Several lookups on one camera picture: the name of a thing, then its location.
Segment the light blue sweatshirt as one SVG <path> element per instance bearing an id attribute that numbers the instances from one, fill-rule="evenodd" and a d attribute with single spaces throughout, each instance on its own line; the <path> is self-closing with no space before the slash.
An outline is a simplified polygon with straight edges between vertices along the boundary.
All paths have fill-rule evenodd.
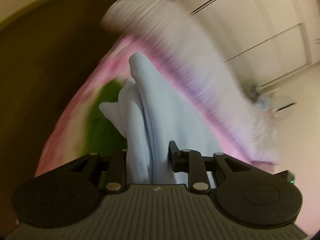
<path id="1" fill-rule="evenodd" d="M 168 83 L 142 53 L 129 58 L 131 77 L 117 102 L 102 102 L 100 111 L 127 139 L 127 172 L 133 184 L 185 184 L 187 174 L 174 173 L 169 142 L 211 157 L 222 147 L 210 126 Z"/>

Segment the pink floral bed blanket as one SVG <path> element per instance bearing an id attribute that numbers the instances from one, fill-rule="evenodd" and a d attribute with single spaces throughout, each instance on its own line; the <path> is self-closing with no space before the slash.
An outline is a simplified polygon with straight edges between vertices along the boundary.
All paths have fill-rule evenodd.
<path id="1" fill-rule="evenodd" d="M 131 77 L 129 58 L 135 53 L 144 54 L 180 96 L 203 115 L 204 120 L 210 126 L 210 129 L 222 147 L 220 152 L 248 164 L 253 164 L 252 161 L 249 161 L 245 155 L 235 148 L 227 137 L 219 132 L 217 127 L 210 122 L 204 111 L 196 103 L 192 102 L 190 96 L 186 94 L 178 78 L 169 69 L 168 65 L 142 40 L 129 35 L 120 38 L 101 59 L 97 68 L 95 68 L 94 72 L 77 91 L 63 111 L 44 146 L 36 170 L 37 175 L 47 173 L 86 155 L 83 153 L 84 135 L 86 118 L 88 117 L 90 107 L 93 105 L 100 88 L 110 81 L 116 80 L 120 83 L 121 88 L 123 88 L 125 80 Z"/>

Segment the green folded garment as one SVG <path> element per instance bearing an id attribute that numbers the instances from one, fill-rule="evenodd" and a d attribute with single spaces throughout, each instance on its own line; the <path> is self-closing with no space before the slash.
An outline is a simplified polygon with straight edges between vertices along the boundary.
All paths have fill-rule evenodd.
<path id="1" fill-rule="evenodd" d="M 116 102 L 120 90 L 121 85 L 116 80 L 100 88 L 86 118 L 84 154 L 98 153 L 105 157 L 117 150 L 127 148 L 127 140 L 99 110 L 102 102 Z"/>

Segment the white wardrobe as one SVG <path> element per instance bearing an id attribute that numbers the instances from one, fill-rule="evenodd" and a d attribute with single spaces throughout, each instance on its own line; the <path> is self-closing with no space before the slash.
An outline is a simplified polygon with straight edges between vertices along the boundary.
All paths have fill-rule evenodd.
<path id="1" fill-rule="evenodd" d="M 319 0 L 178 0 L 245 88 L 319 61 Z"/>

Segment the grey striped quilt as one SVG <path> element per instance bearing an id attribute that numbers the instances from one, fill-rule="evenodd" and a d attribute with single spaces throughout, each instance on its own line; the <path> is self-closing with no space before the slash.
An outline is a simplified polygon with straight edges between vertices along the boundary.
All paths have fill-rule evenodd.
<path id="1" fill-rule="evenodd" d="M 245 96 L 217 46 L 178 1 L 117 0 L 101 23 L 108 30 L 141 39 L 249 161 L 277 165 L 271 120 Z"/>

